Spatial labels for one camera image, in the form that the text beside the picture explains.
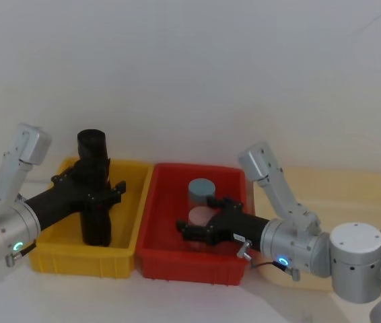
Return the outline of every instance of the white wall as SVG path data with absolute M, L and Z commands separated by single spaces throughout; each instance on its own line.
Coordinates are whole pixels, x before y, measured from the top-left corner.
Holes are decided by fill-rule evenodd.
M 103 129 L 110 155 L 381 170 L 377 0 L 0 0 L 0 162 L 19 121 L 54 143 L 33 178 Z

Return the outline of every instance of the blue led light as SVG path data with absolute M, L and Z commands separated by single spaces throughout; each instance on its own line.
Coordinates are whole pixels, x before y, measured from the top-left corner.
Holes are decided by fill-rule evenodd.
M 289 265 L 289 261 L 287 261 L 286 258 L 284 258 L 284 257 L 279 257 L 277 259 L 277 262 L 279 262 L 279 263 L 281 263 L 282 265 L 285 265 L 285 266 Z
M 23 246 L 23 242 L 18 242 L 14 245 L 13 250 L 18 251 L 22 248 L 22 246 Z

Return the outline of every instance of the plastic bin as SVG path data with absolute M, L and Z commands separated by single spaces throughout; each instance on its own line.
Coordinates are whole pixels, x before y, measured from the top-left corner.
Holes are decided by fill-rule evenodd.
M 207 178 L 215 183 L 217 197 L 229 196 L 244 203 L 246 180 L 235 168 L 188 164 L 158 164 L 141 230 L 137 255 L 143 276 L 151 279 L 239 285 L 247 262 L 236 256 L 239 245 L 226 242 L 197 252 L 176 230 L 177 219 L 187 219 L 188 183 Z
M 72 166 L 77 158 L 68 158 L 59 173 Z M 137 161 L 111 160 L 110 181 L 114 186 L 126 180 L 122 202 L 110 211 L 112 241 L 109 247 L 83 243 L 79 214 L 75 213 L 46 229 L 30 253 L 35 271 L 66 275 L 127 278 L 134 269 L 135 244 L 153 166 Z

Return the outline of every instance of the white table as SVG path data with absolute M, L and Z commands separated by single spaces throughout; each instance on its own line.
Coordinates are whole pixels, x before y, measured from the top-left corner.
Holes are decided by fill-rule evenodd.
M 22 193 L 45 188 L 28 183 Z M 368 323 L 373 305 L 274 286 L 256 271 L 241 286 L 226 287 L 154 281 L 138 271 L 120 280 L 41 275 L 27 259 L 12 270 L 0 262 L 0 322 L 6 323 Z

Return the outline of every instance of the green led light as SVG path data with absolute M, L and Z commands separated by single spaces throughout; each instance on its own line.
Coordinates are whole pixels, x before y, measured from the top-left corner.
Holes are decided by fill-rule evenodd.
M 14 245 L 13 250 L 18 251 L 22 248 L 22 246 L 23 246 L 23 242 L 18 242 Z

